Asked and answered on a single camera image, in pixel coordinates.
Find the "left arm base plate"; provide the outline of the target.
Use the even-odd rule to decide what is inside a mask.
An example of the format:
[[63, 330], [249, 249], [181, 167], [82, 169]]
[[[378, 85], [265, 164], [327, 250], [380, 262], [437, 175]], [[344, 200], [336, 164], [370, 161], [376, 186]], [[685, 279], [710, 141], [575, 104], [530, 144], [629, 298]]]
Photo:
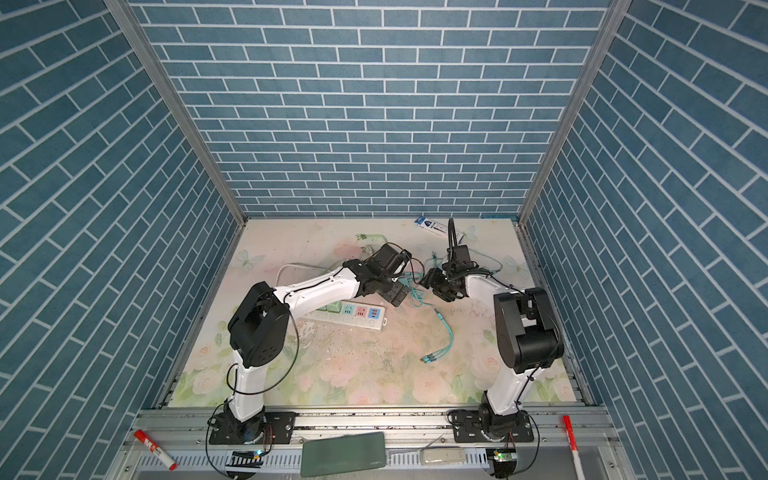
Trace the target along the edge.
[[212, 445], [289, 444], [295, 427], [294, 412], [262, 410], [246, 421], [239, 421], [229, 408], [209, 421], [208, 442]]

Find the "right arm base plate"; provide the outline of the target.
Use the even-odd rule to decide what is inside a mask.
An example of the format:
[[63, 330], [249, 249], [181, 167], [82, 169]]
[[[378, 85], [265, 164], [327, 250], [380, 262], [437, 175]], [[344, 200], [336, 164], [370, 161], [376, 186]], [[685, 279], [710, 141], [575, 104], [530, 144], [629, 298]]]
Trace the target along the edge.
[[487, 409], [454, 409], [446, 418], [456, 443], [534, 441], [532, 422], [524, 412], [497, 415]]

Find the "white power strip coloured sockets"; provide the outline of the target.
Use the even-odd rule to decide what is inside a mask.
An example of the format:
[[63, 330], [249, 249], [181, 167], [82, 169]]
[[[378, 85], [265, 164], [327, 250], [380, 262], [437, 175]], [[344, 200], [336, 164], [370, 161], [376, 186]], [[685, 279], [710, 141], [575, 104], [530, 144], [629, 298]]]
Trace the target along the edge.
[[[290, 292], [303, 287], [311, 287], [321, 280], [330, 279], [340, 267], [323, 268], [320, 276], [296, 282], [293, 284], [284, 283], [280, 277], [288, 268], [304, 268], [321, 270], [321, 267], [311, 266], [309, 264], [288, 263], [283, 265], [277, 272], [276, 283], [277, 297], [283, 302], [288, 302], [290, 308], [295, 308], [296, 301]], [[342, 299], [336, 294], [332, 295], [334, 301], [324, 306], [319, 306], [315, 310], [307, 309], [307, 301], [299, 303], [299, 312], [304, 313], [301, 317], [304, 321], [323, 322], [328, 324], [342, 325], [351, 328], [361, 328], [365, 330], [380, 332], [387, 324], [387, 307], [384, 304], [369, 304], [360, 302], [358, 299]]]

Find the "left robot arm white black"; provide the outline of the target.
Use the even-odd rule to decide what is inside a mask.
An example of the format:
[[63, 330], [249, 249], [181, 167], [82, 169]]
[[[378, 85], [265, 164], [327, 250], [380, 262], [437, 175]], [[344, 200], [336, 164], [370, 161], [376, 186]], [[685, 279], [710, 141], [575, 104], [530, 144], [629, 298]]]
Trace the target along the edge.
[[350, 259], [316, 278], [278, 287], [251, 287], [228, 323], [233, 365], [226, 374], [231, 397], [227, 411], [238, 422], [264, 411], [268, 365], [282, 352], [288, 327], [321, 307], [372, 294], [397, 307], [406, 297], [400, 282], [412, 260], [410, 252], [387, 243], [371, 257]]

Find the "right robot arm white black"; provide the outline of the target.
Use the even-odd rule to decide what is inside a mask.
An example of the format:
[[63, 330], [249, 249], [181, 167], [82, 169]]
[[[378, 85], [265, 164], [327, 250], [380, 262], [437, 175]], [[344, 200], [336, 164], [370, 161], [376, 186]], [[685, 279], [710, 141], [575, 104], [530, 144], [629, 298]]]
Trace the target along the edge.
[[469, 298], [494, 310], [496, 343], [504, 366], [484, 393], [484, 428], [504, 425], [523, 413], [522, 400], [538, 375], [564, 354], [564, 339], [547, 292], [507, 284], [471, 259], [469, 247], [451, 244], [447, 261], [431, 268], [420, 285], [445, 302]]

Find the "red white pen right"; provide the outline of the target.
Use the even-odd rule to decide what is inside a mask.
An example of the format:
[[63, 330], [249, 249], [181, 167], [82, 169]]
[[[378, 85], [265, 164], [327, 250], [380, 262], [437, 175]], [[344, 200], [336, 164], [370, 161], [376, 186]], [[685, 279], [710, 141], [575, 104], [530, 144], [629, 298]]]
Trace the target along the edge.
[[586, 480], [583, 464], [581, 461], [578, 444], [575, 438], [572, 421], [569, 415], [562, 416], [564, 429], [568, 438], [569, 448], [571, 451], [573, 465], [578, 480]]

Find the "blue white toothpaste box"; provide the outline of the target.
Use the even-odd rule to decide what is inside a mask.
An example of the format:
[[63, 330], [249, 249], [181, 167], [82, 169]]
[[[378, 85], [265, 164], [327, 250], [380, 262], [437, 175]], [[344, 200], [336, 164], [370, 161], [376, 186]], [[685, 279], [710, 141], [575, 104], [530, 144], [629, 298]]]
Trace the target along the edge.
[[415, 220], [415, 224], [418, 227], [420, 227], [422, 229], [425, 229], [425, 230], [427, 230], [427, 231], [429, 231], [431, 233], [434, 233], [436, 235], [440, 235], [442, 237], [447, 237], [448, 236], [448, 226], [443, 224], [443, 223], [441, 223], [441, 222], [435, 221], [435, 220], [433, 220], [431, 218], [428, 218], [428, 217], [418, 217]]

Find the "green rectangular pad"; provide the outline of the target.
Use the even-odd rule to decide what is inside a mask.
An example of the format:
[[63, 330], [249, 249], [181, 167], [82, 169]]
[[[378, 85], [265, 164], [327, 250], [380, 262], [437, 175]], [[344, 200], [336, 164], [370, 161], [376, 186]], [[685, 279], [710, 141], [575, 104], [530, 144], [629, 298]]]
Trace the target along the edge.
[[312, 440], [302, 447], [300, 475], [304, 478], [374, 470], [387, 464], [382, 432]]

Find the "red marker left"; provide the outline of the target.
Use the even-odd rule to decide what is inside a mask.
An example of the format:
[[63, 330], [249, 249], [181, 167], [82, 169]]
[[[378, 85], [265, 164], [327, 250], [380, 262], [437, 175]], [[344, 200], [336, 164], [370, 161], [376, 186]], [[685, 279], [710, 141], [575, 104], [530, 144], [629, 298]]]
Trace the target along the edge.
[[133, 432], [134, 437], [144, 445], [154, 457], [170, 471], [174, 471], [178, 464], [177, 462], [166, 453], [154, 440], [152, 440], [143, 430], [136, 430]]

